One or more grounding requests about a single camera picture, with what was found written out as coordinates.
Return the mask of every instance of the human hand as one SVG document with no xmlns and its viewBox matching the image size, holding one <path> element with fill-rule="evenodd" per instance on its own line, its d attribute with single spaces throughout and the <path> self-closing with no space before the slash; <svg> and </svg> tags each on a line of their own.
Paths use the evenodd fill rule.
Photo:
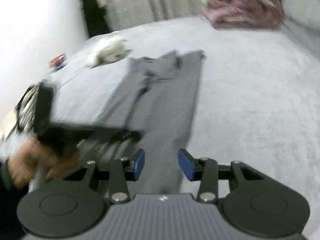
<svg viewBox="0 0 320 240">
<path fill-rule="evenodd" d="M 38 164 L 48 167 L 48 179 L 53 179 L 70 171 L 78 165 L 79 151 L 65 158 L 46 145 L 41 144 L 35 137 L 28 139 L 8 160 L 8 170 L 16 188 L 23 188 L 34 179 Z"/>
</svg>

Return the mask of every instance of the bedding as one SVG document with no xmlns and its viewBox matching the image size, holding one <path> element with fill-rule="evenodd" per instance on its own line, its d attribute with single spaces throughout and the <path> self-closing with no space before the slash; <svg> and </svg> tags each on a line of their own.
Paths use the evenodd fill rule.
<svg viewBox="0 0 320 240">
<path fill-rule="evenodd" d="M 320 59 L 320 0 L 282 0 L 287 19 L 281 30 Z"/>
<path fill-rule="evenodd" d="M 204 51 L 187 150 L 194 157 L 207 156 L 220 164 L 241 160 L 303 194 L 311 207 L 304 233 L 310 240 L 318 239 L 311 238 L 320 224 L 318 59 L 281 31 L 219 31 L 201 17 L 151 23 L 119 33 L 132 49 L 130 57 L 158 58 L 174 49 L 181 54 Z M 50 76 L 62 85 L 54 118 L 97 121 L 128 72 L 128 58 L 85 67 L 92 46 L 105 37 L 88 40 L 63 69 Z M 24 139 L 25 135 L 11 136 L 0 143 L 0 152 L 11 154 Z M 95 147 L 88 143 L 81 150 L 84 161 Z M 170 164 L 160 156 L 158 160 L 157 172 L 165 172 Z M 228 189 L 221 185 L 223 196 Z M 184 178 L 180 191 L 195 193 L 198 186 Z"/>
</svg>

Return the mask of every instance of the person's arm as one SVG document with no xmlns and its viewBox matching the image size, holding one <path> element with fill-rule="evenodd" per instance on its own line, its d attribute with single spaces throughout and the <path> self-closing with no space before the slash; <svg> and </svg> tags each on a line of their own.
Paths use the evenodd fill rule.
<svg viewBox="0 0 320 240">
<path fill-rule="evenodd" d="M 52 149 L 36 138 L 27 140 L 10 158 L 0 164 L 0 239 L 19 240 L 24 231 L 17 217 L 17 206 L 28 193 L 29 182 L 35 177 L 41 162 L 52 179 L 77 166 L 79 151 L 60 159 Z"/>
<path fill-rule="evenodd" d="M 0 239 L 19 240 L 23 237 L 17 206 L 28 189 L 28 185 L 20 190 L 15 188 L 8 171 L 8 160 L 0 164 Z"/>
</svg>

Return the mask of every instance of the black circular disc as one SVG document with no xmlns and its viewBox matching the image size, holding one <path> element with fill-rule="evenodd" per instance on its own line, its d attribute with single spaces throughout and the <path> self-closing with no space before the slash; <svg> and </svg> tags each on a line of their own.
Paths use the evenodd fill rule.
<svg viewBox="0 0 320 240">
<path fill-rule="evenodd" d="M 30 233 L 49 238 L 79 235 L 94 227 L 105 212 L 95 191 L 74 181 L 53 181 L 19 202 L 17 215 Z"/>
<path fill-rule="evenodd" d="M 266 183 L 269 181 L 250 181 L 227 195 L 223 201 L 226 218 L 240 231 L 258 237 L 301 232 L 310 214 L 308 202 L 289 188 Z"/>
</svg>

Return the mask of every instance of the white wall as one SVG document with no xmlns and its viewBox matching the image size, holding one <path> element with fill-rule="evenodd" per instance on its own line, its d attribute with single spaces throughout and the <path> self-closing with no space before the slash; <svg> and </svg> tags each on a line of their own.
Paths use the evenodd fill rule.
<svg viewBox="0 0 320 240">
<path fill-rule="evenodd" d="M 79 0 L 0 0 L 0 122 L 54 57 L 87 40 Z"/>
</svg>

